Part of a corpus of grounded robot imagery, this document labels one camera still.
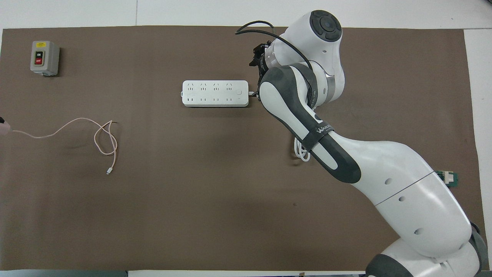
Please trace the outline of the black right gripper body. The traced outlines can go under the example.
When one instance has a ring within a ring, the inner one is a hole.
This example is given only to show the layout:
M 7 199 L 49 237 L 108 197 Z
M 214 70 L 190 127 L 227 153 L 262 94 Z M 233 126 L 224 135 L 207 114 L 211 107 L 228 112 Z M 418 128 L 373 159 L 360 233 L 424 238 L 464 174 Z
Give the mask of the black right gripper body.
M 253 48 L 253 58 L 249 62 L 250 67 L 256 67 L 258 69 L 259 77 L 262 78 L 268 70 L 268 66 L 265 61 L 265 52 L 269 47 L 268 43 L 261 43 Z

